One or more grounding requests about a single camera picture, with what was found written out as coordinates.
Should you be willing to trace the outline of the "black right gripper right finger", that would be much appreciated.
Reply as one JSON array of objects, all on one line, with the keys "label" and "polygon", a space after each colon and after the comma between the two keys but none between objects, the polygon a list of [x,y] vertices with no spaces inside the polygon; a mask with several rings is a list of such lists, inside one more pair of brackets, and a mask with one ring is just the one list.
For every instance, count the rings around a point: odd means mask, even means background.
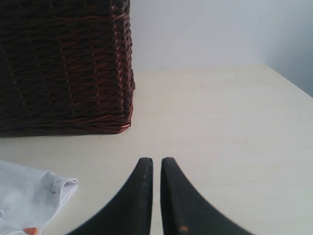
[{"label": "black right gripper right finger", "polygon": [[165,235],[249,235],[208,203],[174,158],[161,162],[160,206]]}]

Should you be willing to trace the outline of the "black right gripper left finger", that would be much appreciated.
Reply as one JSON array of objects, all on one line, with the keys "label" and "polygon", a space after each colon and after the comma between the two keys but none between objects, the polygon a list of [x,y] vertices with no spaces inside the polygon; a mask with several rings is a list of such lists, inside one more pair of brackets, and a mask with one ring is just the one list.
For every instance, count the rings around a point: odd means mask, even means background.
[{"label": "black right gripper left finger", "polygon": [[71,235],[149,235],[153,206],[153,160],[140,158],[118,193]]}]

